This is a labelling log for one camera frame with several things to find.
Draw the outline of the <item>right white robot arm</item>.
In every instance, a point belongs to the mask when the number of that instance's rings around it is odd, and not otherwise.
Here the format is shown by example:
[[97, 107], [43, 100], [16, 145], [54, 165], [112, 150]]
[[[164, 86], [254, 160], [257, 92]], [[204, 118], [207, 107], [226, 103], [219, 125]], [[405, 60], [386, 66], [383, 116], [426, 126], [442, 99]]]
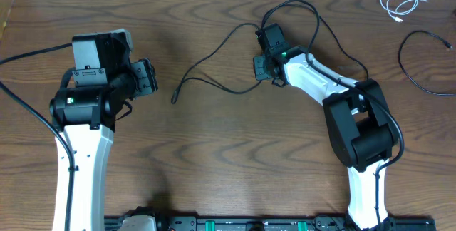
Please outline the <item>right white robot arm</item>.
[[306, 48], [286, 42], [278, 24], [260, 28], [256, 38], [262, 54], [253, 58], [255, 78], [299, 88], [323, 107], [331, 147], [348, 170], [352, 225], [387, 230], [385, 174], [399, 130], [379, 84], [332, 71]]

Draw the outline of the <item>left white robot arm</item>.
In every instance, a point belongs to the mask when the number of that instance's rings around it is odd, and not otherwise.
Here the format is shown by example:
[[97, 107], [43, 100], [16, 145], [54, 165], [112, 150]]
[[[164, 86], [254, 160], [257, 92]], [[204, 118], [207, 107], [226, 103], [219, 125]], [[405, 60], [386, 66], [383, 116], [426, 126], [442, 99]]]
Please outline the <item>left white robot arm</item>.
[[75, 66], [50, 102], [57, 130], [58, 181], [53, 230], [103, 230], [105, 178], [121, 110], [157, 90], [150, 60], [130, 61], [130, 32], [72, 38]]

